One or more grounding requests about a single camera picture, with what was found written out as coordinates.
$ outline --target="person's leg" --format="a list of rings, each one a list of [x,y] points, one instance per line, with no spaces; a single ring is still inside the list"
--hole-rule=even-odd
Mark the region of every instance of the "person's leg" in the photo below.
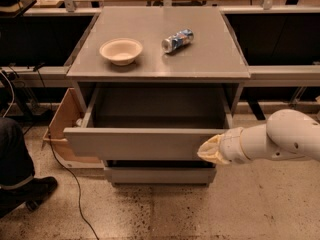
[[[27,202],[29,209],[57,187],[53,177],[33,178],[34,166],[17,122],[0,118],[0,218]]]
[[[34,167],[20,125],[0,118],[0,186],[13,189],[33,179]]]

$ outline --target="crushed can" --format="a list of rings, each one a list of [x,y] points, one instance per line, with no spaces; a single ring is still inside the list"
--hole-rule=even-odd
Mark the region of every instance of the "crushed can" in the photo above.
[[[190,29],[184,29],[176,34],[169,36],[162,41],[162,49],[165,53],[173,52],[181,46],[190,44],[194,38],[193,32]]]

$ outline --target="table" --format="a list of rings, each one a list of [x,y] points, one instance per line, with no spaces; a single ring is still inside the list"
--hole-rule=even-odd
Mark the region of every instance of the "table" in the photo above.
[[[161,40],[183,28],[194,42],[163,54]],[[144,47],[125,67],[98,53],[119,37]],[[197,149],[232,127],[249,73],[217,8],[105,7],[67,77],[85,116],[64,134],[76,155],[104,162],[110,182],[209,184],[214,165]]]

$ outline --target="wire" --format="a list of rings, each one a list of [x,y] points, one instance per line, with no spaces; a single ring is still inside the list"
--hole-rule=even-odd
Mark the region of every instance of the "wire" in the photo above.
[[[13,74],[15,74],[15,76],[16,76],[17,78],[19,78],[18,73],[17,73],[11,66],[8,66],[8,67],[11,69],[11,71],[13,72]]]
[[[11,89],[11,96],[12,96],[12,100],[11,100],[11,103],[8,107],[8,109],[6,110],[6,112],[3,114],[2,117],[6,117],[6,115],[8,114],[9,110],[11,109],[13,103],[14,103],[14,90],[13,90],[13,87],[12,87],[12,84],[10,82],[10,80],[6,77],[6,75],[0,71],[0,74],[4,77],[4,79],[8,82],[9,86],[10,86],[10,89]]]
[[[45,91],[47,92],[47,87],[45,86],[44,81],[43,81],[43,78],[42,78],[42,76],[41,76],[41,74],[40,74],[39,71],[40,71],[40,69],[37,70],[37,72],[38,72],[38,74],[39,74],[39,77],[40,77],[40,80],[41,80],[41,82],[42,82],[42,85],[43,85]],[[76,175],[75,175],[69,168],[65,167],[65,166],[58,160],[58,158],[57,158],[57,156],[56,156],[56,153],[54,152],[54,149],[53,149],[53,146],[52,146],[52,142],[51,142],[51,131],[50,131],[50,127],[49,127],[49,126],[48,126],[48,138],[49,138],[50,148],[51,148],[51,151],[52,151],[52,154],[53,154],[55,160],[58,162],[58,164],[61,165],[62,168],[64,168],[65,170],[67,170],[67,171],[74,177],[74,179],[76,180],[77,185],[78,185],[78,190],[79,190],[78,208],[79,208],[79,212],[80,212],[81,218],[82,218],[83,221],[84,221],[85,223],[87,223],[87,225],[91,228],[91,230],[92,230],[93,234],[95,235],[96,239],[99,240],[99,237],[98,237],[97,233],[95,232],[95,230],[93,229],[92,225],[88,222],[88,220],[84,217],[84,215],[83,215],[83,213],[82,213],[82,208],[81,208],[81,186],[80,186],[80,183],[79,183],[78,178],[76,177]]]
[[[30,129],[36,124],[37,122],[33,122],[29,128],[23,133],[23,135],[26,135],[28,133],[28,131],[30,131]]]

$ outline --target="bowl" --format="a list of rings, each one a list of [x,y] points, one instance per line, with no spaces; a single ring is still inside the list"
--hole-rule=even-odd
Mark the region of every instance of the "bowl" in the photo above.
[[[142,44],[130,38],[118,38],[104,43],[99,50],[101,56],[118,66],[132,63],[142,52]]]

